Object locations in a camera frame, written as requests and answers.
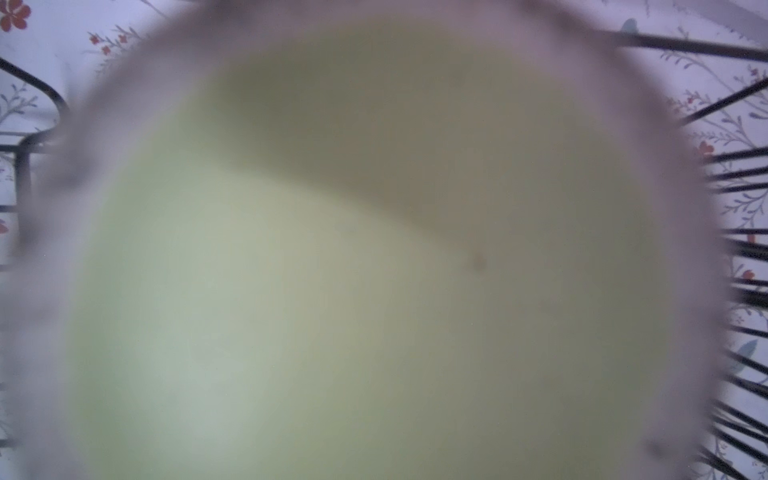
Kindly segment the light green mug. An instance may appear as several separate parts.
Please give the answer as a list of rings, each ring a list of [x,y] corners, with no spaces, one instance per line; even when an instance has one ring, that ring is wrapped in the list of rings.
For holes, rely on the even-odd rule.
[[[725,251],[656,84],[551,1],[208,1],[20,209],[24,479],[686,479]]]

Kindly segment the black wire dish rack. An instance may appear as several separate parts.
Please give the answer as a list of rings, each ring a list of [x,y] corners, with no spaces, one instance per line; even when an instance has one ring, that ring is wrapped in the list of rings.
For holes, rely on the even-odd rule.
[[[685,65],[702,65],[706,57],[750,61],[753,64],[752,80],[744,82],[742,88],[717,101],[710,101],[700,94],[694,95],[699,108],[691,108],[688,115],[680,118],[682,125],[706,121],[715,114],[723,114],[730,106],[745,103],[751,97],[761,101],[767,99],[767,53],[764,50],[673,38],[645,35],[637,32],[602,31],[604,41],[616,48],[637,48],[658,50],[666,60],[675,58]],[[3,112],[22,114],[36,104],[36,97],[29,95],[34,90],[52,102],[59,117],[68,111],[64,98],[48,83],[17,65],[3,59],[1,72],[11,78],[14,93],[5,99]],[[22,189],[31,183],[30,159],[34,155],[47,155],[50,140],[57,130],[22,132],[17,143],[11,143],[7,133],[1,138],[1,157],[9,162],[14,172],[15,188]],[[729,280],[735,299],[732,312],[746,312],[767,315],[767,230],[754,224],[754,217],[760,207],[767,203],[767,148],[749,145],[747,148],[714,155],[702,151],[702,158],[709,165],[720,165],[723,172],[709,175],[716,183],[716,194],[740,194],[740,200],[733,201],[730,212],[741,211],[745,218],[737,228],[724,228],[721,233],[731,247]],[[704,467],[703,479],[744,479],[745,465],[751,461],[757,468],[757,476],[767,476],[767,382],[754,381],[744,376],[749,370],[761,375],[767,373],[767,359],[754,359],[756,349],[766,349],[767,329],[748,328],[731,324],[731,332],[745,338],[737,349],[726,352],[729,370],[725,381],[730,388],[742,391],[742,399],[719,400],[714,407],[710,435],[712,444],[703,447],[697,458]],[[756,407],[746,405],[747,399],[760,399]]]

